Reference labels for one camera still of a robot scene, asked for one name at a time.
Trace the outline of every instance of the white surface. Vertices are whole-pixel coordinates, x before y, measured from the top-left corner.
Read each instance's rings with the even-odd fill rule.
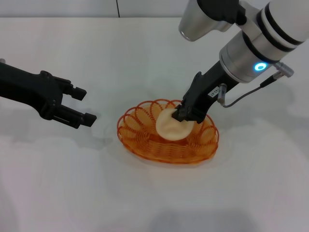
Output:
[[[262,9],[269,0],[248,0]],[[180,17],[188,0],[118,0],[121,17]],[[1,0],[0,17],[118,17],[116,0]]]
[[[284,62],[283,78],[224,109],[210,162],[173,167],[142,161],[116,138],[116,121],[144,100],[179,99],[236,34],[195,43],[180,19],[1,19],[1,57],[46,70],[88,91],[64,105],[97,114],[92,128],[45,121],[0,99],[1,232],[307,232],[309,45]],[[274,70],[239,84],[227,103]]]
[[[116,0],[1,0],[0,17],[118,17]]]
[[[120,17],[181,17],[189,0],[118,0]],[[262,9],[269,0],[247,0]]]

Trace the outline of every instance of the cable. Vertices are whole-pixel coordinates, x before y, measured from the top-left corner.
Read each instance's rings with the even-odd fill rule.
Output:
[[[235,101],[233,101],[231,104],[229,104],[229,105],[221,104],[221,106],[223,106],[224,108],[229,108],[229,107],[235,105],[237,102],[239,102],[239,101],[240,101],[241,99],[243,99],[244,97],[247,97],[248,95],[250,95],[250,94],[252,94],[252,93],[254,93],[254,92],[256,92],[256,91],[258,91],[258,90],[260,90],[260,89],[261,89],[261,87],[258,87],[258,88],[254,89],[254,90],[251,90],[250,92],[245,93],[245,94],[242,95],[241,97],[237,98],[237,99],[236,99]]]
[[[226,94],[226,84],[221,84],[219,86],[219,95],[218,95],[218,102],[221,104],[221,106],[223,106],[224,108],[229,108],[233,105],[235,105],[237,102],[239,102],[241,99],[243,99],[244,97],[247,97],[248,95],[260,90],[261,88],[264,88],[268,85],[270,85],[271,83],[277,81],[280,77],[282,77],[283,74],[280,72],[275,73],[274,75],[271,75],[269,78],[267,78],[265,81],[263,81],[260,84],[260,87],[255,88],[254,90],[251,90],[248,93],[245,93],[244,95],[240,96],[239,98],[237,98],[235,101],[233,101],[231,104],[229,105],[225,105],[225,94]]]

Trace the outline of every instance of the orange wire basket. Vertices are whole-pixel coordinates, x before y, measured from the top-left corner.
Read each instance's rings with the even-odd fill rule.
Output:
[[[182,140],[169,141],[156,132],[160,112],[175,108],[180,102],[158,99],[128,109],[117,123],[119,140],[129,151],[147,160],[196,164],[211,159],[218,148],[219,132],[209,116],[201,124],[195,123],[192,132]]]

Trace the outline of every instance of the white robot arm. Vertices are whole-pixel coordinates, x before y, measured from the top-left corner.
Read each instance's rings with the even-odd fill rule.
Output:
[[[219,61],[206,74],[195,76],[173,118],[202,122],[214,102],[231,106],[225,106],[226,92],[271,66],[278,72],[248,94],[292,76],[293,70],[280,60],[309,37],[308,11],[308,0],[273,0],[262,10],[239,0],[189,0],[179,25],[185,39],[196,41],[212,30],[224,32],[234,23],[241,31],[222,48]]]

